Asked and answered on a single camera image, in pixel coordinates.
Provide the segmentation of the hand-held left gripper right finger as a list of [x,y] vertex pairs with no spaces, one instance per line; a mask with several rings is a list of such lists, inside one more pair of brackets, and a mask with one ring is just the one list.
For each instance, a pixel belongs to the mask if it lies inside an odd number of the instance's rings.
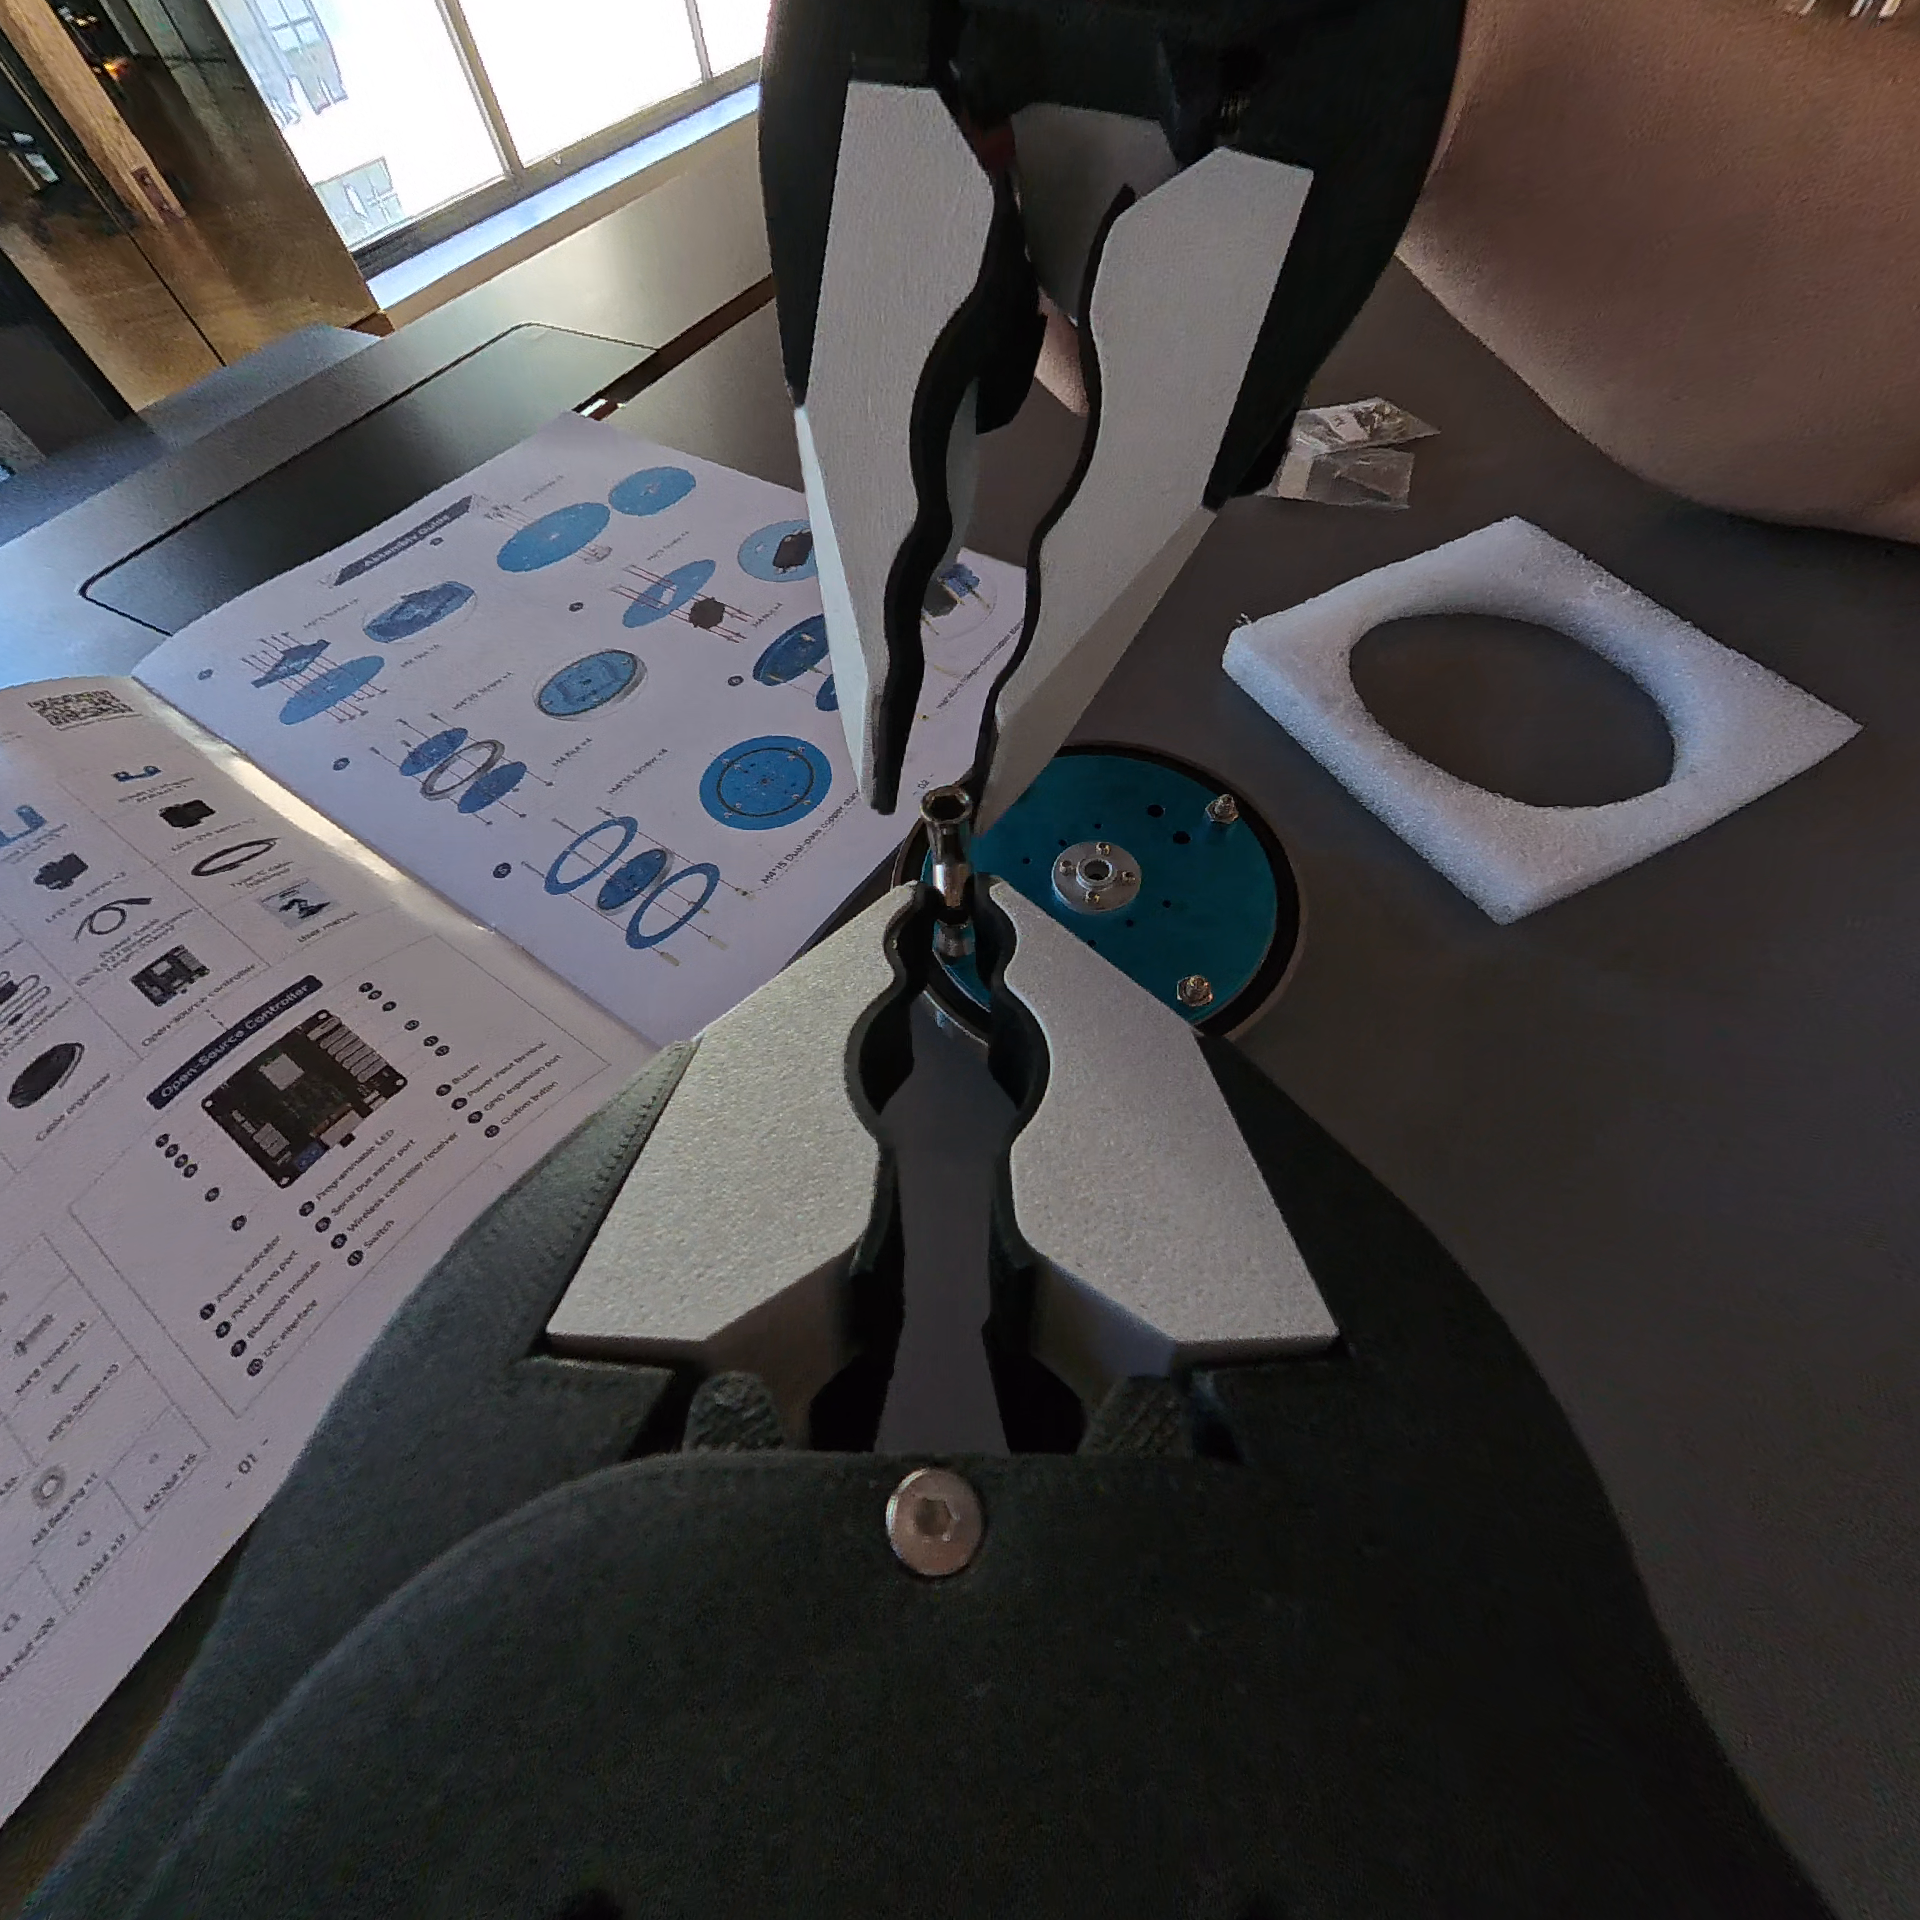
[[1337,1334],[1186,1018],[1006,882],[1000,980],[1038,1018],[1044,1086],[1012,1137],[1054,1373],[1174,1373],[1318,1353]]

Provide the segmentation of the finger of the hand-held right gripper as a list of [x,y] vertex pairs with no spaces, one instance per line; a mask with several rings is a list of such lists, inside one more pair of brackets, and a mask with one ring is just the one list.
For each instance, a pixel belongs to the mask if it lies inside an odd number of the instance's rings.
[[990,292],[1014,261],[1012,186],[938,92],[853,80],[796,424],[838,713],[880,813],[921,697],[924,593],[969,527]]
[[1300,165],[1215,149],[1110,218],[1079,326],[1087,437],[982,713],[978,829],[1056,754],[1210,526],[1204,488],[1309,185]]

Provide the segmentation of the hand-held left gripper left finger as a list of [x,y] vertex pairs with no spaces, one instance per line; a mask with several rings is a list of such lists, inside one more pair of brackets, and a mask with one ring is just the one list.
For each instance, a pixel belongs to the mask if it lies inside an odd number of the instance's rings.
[[558,1353],[640,1362],[889,1362],[893,1177],[853,1087],[895,993],[903,885],[696,1038],[545,1321]]

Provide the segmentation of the blue round base plate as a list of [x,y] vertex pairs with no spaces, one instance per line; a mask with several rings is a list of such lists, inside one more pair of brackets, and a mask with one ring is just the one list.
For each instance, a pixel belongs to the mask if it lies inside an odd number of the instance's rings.
[[975,863],[1208,1036],[1262,1013],[1300,942],[1297,882],[1256,805],[1162,752],[1062,749]]

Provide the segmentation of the small metal socket wrench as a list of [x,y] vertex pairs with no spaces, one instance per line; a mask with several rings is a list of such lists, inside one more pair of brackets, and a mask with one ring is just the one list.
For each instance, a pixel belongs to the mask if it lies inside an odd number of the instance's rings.
[[974,953],[974,799],[962,784],[933,786],[921,799],[927,839],[927,885],[938,895],[933,951],[958,961]]

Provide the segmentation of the person's right forearm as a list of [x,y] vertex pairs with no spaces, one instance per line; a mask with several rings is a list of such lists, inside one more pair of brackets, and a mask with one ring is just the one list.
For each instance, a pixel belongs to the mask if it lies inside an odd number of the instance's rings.
[[1917,538],[1916,24],[1472,1],[1399,255],[1672,494]]

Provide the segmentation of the dark grey desk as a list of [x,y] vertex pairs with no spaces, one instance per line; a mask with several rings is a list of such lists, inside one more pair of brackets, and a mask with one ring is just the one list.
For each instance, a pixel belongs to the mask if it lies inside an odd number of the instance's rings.
[[[1916,1914],[1916,548],[1628,478],[1404,266],[1342,388],[1441,426],[1412,511],[1230,510],[1094,718],[1293,856],[1206,1050],[1350,1348],[959,1457],[927,1580],[904,1461],[457,1407],[408,1310],[33,1913]],[[1215,652],[1511,511],[1860,734],[1502,927]]]

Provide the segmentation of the large window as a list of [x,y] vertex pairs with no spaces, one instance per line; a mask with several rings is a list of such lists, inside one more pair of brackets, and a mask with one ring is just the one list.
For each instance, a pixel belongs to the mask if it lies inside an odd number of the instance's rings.
[[362,258],[440,238],[717,95],[765,1],[216,1],[329,218]]

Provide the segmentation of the white instruction booklet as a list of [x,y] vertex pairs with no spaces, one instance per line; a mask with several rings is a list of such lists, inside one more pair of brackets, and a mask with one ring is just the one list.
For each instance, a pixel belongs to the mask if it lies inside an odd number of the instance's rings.
[[10,1812],[424,1268],[903,829],[802,494],[573,416],[1,708]]

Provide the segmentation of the white foam square with hole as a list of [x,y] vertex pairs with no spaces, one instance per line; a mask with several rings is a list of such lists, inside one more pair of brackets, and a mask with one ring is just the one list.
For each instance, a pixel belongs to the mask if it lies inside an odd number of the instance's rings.
[[[1534,806],[1463,782],[1386,734],[1350,652],[1393,616],[1492,612],[1590,649],[1661,708],[1664,784]],[[1858,725],[1511,516],[1233,630],[1228,674],[1492,920],[1509,922],[1703,831],[1820,764]]]

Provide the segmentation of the brown wooden panel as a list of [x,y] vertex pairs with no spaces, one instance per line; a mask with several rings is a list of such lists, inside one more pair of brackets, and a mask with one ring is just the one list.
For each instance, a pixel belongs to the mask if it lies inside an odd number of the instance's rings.
[[142,407],[384,321],[292,156],[345,101],[314,4],[5,1],[5,258]]

